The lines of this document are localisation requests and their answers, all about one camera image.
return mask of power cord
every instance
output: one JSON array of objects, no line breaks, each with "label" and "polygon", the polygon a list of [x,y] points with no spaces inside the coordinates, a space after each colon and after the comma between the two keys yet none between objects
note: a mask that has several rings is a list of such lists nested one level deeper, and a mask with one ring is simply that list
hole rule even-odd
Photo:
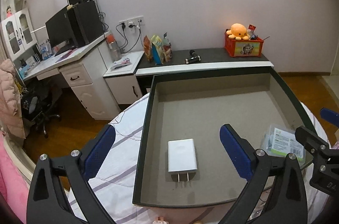
[{"label": "power cord", "polygon": [[[121,25],[122,27],[122,31],[124,34],[122,34],[119,30],[118,30],[118,27]],[[125,40],[124,44],[119,46],[119,48],[122,50],[123,48],[125,48],[127,45],[128,45],[128,39],[125,35],[125,28],[126,28],[126,25],[125,25],[125,22],[122,22],[121,24],[118,24],[115,29],[116,31],[123,37],[123,39]]]},{"label": "power cord", "polygon": [[106,32],[106,31],[108,31],[108,29],[109,29],[108,24],[104,22],[104,19],[105,19],[105,17],[106,17],[106,13],[100,11],[100,9],[99,9],[99,4],[98,4],[98,1],[97,1],[97,0],[95,0],[94,3],[95,3],[95,5],[96,5],[97,8],[98,8],[99,19],[100,19],[100,22],[101,22],[101,24],[102,24],[102,26],[103,26],[104,32]]},{"label": "power cord", "polygon": [[140,26],[140,20],[139,20],[139,30],[140,30],[140,42],[141,42],[141,46],[143,46],[142,45],[142,32],[141,32],[141,26]]},{"label": "power cord", "polygon": [[125,53],[128,53],[130,50],[132,50],[132,49],[134,48],[135,45],[137,45],[137,43],[138,43],[138,41],[139,41],[139,38],[140,38],[140,36],[141,36],[141,29],[140,29],[140,26],[130,25],[129,27],[130,27],[130,28],[132,28],[132,27],[137,27],[137,28],[139,29],[139,36],[138,36],[138,39],[137,39],[137,41],[135,42],[135,44],[132,46],[132,48],[129,49],[129,50],[128,50],[127,52],[125,52]]}]

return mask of white cabinet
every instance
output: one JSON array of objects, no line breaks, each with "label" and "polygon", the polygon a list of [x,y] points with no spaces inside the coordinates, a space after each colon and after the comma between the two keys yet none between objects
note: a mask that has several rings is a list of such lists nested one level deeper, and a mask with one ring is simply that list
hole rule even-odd
[{"label": "white cabinet", "polygon": [[3,37],[5,40],[4,44],[7,47],[9,57],[11,58],[11,60],[15,60],[19,56],[21,56],[23,52],[25,52],[22,40],[19,37],[19,30],[15,15],[6,18],[3,22],[1,22],[1,25],[3,30]]},{"label": "white cabinet", "polygon": [[100,100],[100,97],[96,94],[93,84],[75,86],[72,87],[72,90],[94,119],[112,119],[110,118],[109,112],[106,112],[106,108]]},{"label": "white cabinet", "polygon": [[37,43],[35,34],[31,34],[33,26],[29,18],[28,8],[15,13],[15,19],[19,29],[19,37],[22,40],[23,47],[27,50]]},{"label": "white cabinet", "polygon": [[132,104],[142,97],[142,93],[134,75],[106,78],[118,104]]},{"label": "white cabinet", "polygon": [[37,43],[28,9],[25,8],[1,22],[8,55],[11,60],[17,59],[25,50]]},{"label": "white cabinet", "polygon": [[94,119],[112,120],[120,113],[120,108],[103,78],[107,68],[98,47],[81,60],[60,67],[59,71]]}]

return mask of bed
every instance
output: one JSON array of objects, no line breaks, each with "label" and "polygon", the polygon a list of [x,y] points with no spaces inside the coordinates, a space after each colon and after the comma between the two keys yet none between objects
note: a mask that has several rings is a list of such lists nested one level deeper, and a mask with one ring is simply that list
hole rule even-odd
[{"label": "bed", "polygon": [[[133,187],[137,168],[140,140],[149,95],[143,96],[121,112],[110,125],[116,130],[116,140],[95,178],[89,184],[97,198],[117,224],[150,224],[156,217],[164,217],[170,224],[193,224],[197,220],[204,223],[218,223],[233,202],[208,208],[163,209],[137,207],[132,204]],[[315,116],[303,104],[318,135],[328,141],[325,131]],[[323,209],[328,195],[309,185],[313,164],[304,170],[307,195],[308,223],[311,223]],[[261,199],[267,199],[269,191],[263,192]],[[72,189],[68,201],[75,216],[84,216],[75,200]]]}]

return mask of dark countertop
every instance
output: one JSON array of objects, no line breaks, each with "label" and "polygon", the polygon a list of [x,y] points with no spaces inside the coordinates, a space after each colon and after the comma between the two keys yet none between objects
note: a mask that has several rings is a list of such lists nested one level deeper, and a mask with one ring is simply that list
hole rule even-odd
[{"label": "dark countertop", "polygon": [[[146,55],[144,54],[137,66],[137,69],[185,64],[185,59],[190,58],[189,51],[190,50],[173,51],[173,56],[172,56],[171,61],[165,62],[162,65],[156,65],[154,61],[152,61],[151,63],[148,62]],[[233,61],[268,61],[268,59],[263,54],[261,54],[261,57],[230,57],[225,48],[195,49],[195,52],[201,58],[201,61],[197,63],[217,63],[217,62],[233,62]]]}]

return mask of drawer handle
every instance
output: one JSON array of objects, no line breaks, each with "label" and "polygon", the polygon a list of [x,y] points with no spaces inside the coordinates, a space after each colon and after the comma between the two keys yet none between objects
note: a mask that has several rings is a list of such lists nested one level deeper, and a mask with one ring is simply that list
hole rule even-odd
[{"label": "drawer handle", "polygon": [[77,76],[76,78],[72,78],[71,77],[71,81],[75,81],[76,79],[80,78],[79,76]]},{"label": "drawer handle", "polygon": [[135,94],[135,97],[138,97],[138,94],[135,92],[134,86],[132,86],[132,87],[133,87],[133,92],[134,92],[134,94]]}]

